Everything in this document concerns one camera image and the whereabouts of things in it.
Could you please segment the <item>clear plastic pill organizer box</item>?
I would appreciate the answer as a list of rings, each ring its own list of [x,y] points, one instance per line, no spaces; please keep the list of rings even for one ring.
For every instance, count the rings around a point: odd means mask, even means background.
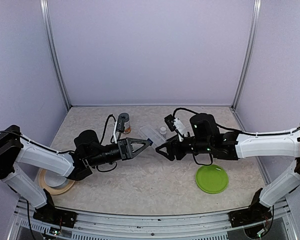
[[[166,142],[166,139],[150,125],[142,126],[138,133],[142,138],[150,140],[153,149],[156,149]]]

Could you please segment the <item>small white pill bottle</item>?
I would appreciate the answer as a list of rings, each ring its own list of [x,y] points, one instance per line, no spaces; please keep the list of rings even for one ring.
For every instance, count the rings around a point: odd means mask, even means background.
[[[167,139],[167,129],[164,126],[160,127],[159,133],[165,140]]]

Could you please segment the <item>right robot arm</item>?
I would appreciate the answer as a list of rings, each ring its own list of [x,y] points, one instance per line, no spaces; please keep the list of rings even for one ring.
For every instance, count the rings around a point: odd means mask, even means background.
[[[176,135],[158,146],[155,151],[170,161],[182,160],[187,154],[193,157],[209,154],[219,160],[236,161],[249,157],[293,157],[292,164],[272,183],[257,191],[246,210],[246,218],[256,222],[266,209],[300,185],[300,126],[285,131],[250,133],[221,126],[211,114],[198,113],[189,122],[193,135],[187,135],[184,125],[173,114],[164,119]]]

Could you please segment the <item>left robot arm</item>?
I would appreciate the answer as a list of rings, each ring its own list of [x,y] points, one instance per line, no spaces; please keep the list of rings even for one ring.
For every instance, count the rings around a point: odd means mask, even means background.
[[[40,188],[19,167],[35,166],[72,181],[81,181],[92,174],[92,168],[135,158],[152,145],[145,139],[126,137],[102,145],[94,130],[85,130],[74,139],[75,150],[57,151],[27,138],[20,127],[11,125],[0,130],[0,180],[18,193],[47,221],[60,218],[60,211],[47,190]]]

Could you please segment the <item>green plate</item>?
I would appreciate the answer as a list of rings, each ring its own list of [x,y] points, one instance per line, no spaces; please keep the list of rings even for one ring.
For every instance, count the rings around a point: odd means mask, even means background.
[[[195,181],[205,193],[219,194],[228,187],[229,177],[227,172],[218,165],[203,165],[197,170]]]

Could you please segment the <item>white bowl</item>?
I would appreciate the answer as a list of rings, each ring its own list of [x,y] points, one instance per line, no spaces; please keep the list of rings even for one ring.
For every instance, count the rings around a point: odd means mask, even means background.
[[[68,184],[67,178],[51,171],[45,172],[44,182],[47,186],[53,189],[61,189]]]

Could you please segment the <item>beige plate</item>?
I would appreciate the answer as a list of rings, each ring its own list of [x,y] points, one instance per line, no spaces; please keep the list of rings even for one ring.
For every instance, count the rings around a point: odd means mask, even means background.
[[[59,188],[59,189],[55,189],[55,188],[51,188],[49,187],[45,181],[44,181],[44,176],[45,176],[45,173],[47,172],[48,170],[46,169],[42,169],[40,172],[39,172],[39,175],[38,175],[38,184],[41,188],[43,189],[46,189],[51,195],[53,196],[57,196],[57,195],[61,195],[61,194],[64,194],[66,193],[68,190],[70,190],[73,185],[75,184],[75,181],[74,180],[70,180],[70,179],[67,179],[68,180],[68,183],[65,187],[63,188]]]

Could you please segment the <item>front aluminium rail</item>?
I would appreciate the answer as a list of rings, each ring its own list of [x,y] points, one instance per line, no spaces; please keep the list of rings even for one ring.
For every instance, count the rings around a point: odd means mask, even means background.
[[[229,234],[242,233],[245,229],[262,222],[247,226],[232,227],[229,212],[232,210],[185,214],[185,215],[122,215],[75,210],[60,207],[62,210],[74,211],[77,218],[73,228],[61,227],[59,235],[49,234],[55,225],[42,221],[30,220],[33,233],[40,239],[46,236],[56,240],[227,240]],[[27,204],[20,199],[12,215],[7,240],[18,237],[33,240],[29,232]],[[285,199],[279,200],[274,207],[272,227],[262,240],[300,240],[290,208]]]

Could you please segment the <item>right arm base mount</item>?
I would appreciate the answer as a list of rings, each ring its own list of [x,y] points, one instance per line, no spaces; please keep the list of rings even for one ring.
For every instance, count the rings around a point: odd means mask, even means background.
[[[260,202],[260,195],[263,188],[260,188],[253,196],[251,204],[244,209],[230,211],[228,213],[232,228],[245,226],[273,217],[270,207],[266,207]]]

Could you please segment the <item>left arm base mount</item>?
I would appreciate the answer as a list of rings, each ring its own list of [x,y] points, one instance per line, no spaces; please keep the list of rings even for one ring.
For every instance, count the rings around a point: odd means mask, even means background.
[[[77,220],[77,213],[70,210],[56,208],[50,193],[43,189],[46,196],[46,203],[40,208],[35,208],[33,218],[59,227],[74,228]]]

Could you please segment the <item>right aluminium frame post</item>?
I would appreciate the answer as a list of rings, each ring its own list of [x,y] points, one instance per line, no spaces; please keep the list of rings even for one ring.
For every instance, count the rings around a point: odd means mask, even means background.
[[[236,92],[234,95],[234,99],[231,105],[231,109],[235,112],[239,106],[240,99],[243,94],[244,86],[247,80],[247,75],[249,71],[249,66],[251,63],[251,58],[253,55],[255,39],[258,31],[258,23],[260,18],[262,1],[255,0],[253,3],[253,11],[252,11],[252,18],[249,28],[249,35],[247,40],[247,46],[244,54],[243,64],[239,75],[239,82],[236,88]]]

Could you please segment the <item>aluminium frame post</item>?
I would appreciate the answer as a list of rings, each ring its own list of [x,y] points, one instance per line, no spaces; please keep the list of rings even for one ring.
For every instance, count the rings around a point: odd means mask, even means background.
[[[50,52],[50,57],[52,60],[52,66],[55,72],[56,81],[61,93],[61,98],[63,100],[64,106],[66,111],[68,112],[71,107],[71,101],[70,97],[66,88],[66,84],[64,82],[60,62],[58,59],[57,49],[54,41],[54,34],[53,34],[53,28],[52,28],[52,22],[50,18],[50,11],[49,11],[49,2],[47,0],[40,0],[40,9],[41,9],[41,15],[43,19],[43,25],[44,30],[47,37],[47,44]]]
[[[260,18],[262,1],[255,0],[253,3],[253,11],[252,11],[252,18],[249,28],[249,35],[247,40],[247,46],[244,54],[243,64],[239,75],[239,82],[236,88],[236,92],[234,95],[234,99],[231,105],[231,109],[235,112],[239,106],[240,99],[243,94],[244,86],[247,80],[247,75],[249,71],[249,66],[251,63],[251,58],[253,55],[255,39],[258,31],[258,23]]]

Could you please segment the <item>left aluminium frame post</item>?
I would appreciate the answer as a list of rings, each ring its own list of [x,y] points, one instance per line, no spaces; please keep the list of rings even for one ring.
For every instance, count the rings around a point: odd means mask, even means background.
[[[50,11],[49,11],[49,2],[47,0],[40,0],[40,9],[41,9],[41,15],[43,19],[43,25],[44,30],[47,37],[47,44],[50,52],[50,57],[52,60],[52,66],[55,72],[56,81],[61,93],[61,98],[63,100],[64,106],[66,111],[68,112],[71,107],[71,101],[70,97],[66,88],[66,84],[64,82],[60,62],[58,59],[57,49],[54,41],[54,34],[53,34],[53,28],[52,28],[52,22],[50,18]]]

